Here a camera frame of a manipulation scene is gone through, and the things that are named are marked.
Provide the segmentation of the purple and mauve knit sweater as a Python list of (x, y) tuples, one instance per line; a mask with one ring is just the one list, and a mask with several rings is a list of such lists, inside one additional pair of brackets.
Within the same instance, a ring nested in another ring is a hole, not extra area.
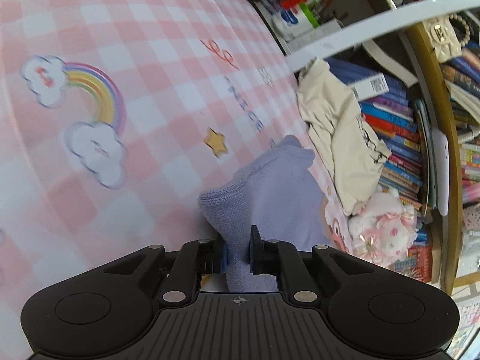
[(225, 277), (231, 292), (277, 288), (272, 275), (251, 273), (252, 226), (262, 239), (289, 242), (299, 251), (329, 243), (320, 214), (324, 194), (309, 171), (314, 158), (314, 152), (304, 149), (295, 136), (285, 136), (227, 184), (200, 194), (203, 215), (228, 249)]

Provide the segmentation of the white pink bunny plush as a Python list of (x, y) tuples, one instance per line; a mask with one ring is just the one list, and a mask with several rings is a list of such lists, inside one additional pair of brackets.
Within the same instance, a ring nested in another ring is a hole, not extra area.
[(382, 267), (404, 261), (417, 237), (416, 210), (395, 188), (378, 188), (348, 220), (352, 253)]

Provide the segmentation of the cream printed t-shirt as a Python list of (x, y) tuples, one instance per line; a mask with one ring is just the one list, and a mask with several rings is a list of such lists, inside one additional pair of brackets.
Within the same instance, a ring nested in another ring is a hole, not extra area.
[(323, 59), (311, 60), (300, 72), (297, 102), (344, 214), (356, 214), (375, 193), (390, 150), (362, 118), (353, 90)]

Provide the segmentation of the row of colourful books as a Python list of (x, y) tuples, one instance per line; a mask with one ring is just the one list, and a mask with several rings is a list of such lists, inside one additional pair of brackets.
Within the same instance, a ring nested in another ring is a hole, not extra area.
[(364, 120), (391, 152), (379, 185), (395, 188), (400, 201), (416, 212), (417, 238), (404, 261), (394, 262), (394, 271), (422, 282), (434, 283), (439, 273), (439, 251), (431, 234), (431, 211), (436, 208), (436, 176), (430, 119), (421, 98), (408, 97), (407, 84), (380, 69), (330, 57), (330, 71), (341, 82), (356, 89), (361, 80), (372, 89), (360, 102)]

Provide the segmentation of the pink checkered bed sheet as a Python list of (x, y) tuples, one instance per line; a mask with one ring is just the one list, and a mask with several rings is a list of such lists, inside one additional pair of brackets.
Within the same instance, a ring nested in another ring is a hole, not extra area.
[(199, 195), (298, 138), (329, 244), (347, 219), (297, 80), (247, 0), (1, 0), (1, 357), (37, 291), (216, 236)]

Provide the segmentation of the white medicine box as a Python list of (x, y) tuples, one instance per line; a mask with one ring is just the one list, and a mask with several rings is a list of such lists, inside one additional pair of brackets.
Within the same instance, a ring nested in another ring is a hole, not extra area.
[(382, 73), (358, 80), (357, 82), (349, 84), (348, 87), (352, 90), (358, 102), (375, 98), (389, 92), (386, 78)]

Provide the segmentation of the white round tub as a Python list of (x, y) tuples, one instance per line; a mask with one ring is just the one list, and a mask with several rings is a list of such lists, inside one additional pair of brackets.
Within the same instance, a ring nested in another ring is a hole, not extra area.
[(272, 27), (285, 41), (292, 41), (319, 27), (320, 23), (305, 2), (283, 9), (272, 17)]

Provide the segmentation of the white bed post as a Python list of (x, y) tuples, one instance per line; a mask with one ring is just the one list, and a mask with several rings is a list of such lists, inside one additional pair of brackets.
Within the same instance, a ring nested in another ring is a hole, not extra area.
[(479, 7), (480, 0), (421, 0), (349, 25), (316, 40), (286, 57), (292, 72), (298, 72), (312, 59), (328, 58), (399, 29), (410, 27), (436, 16)]

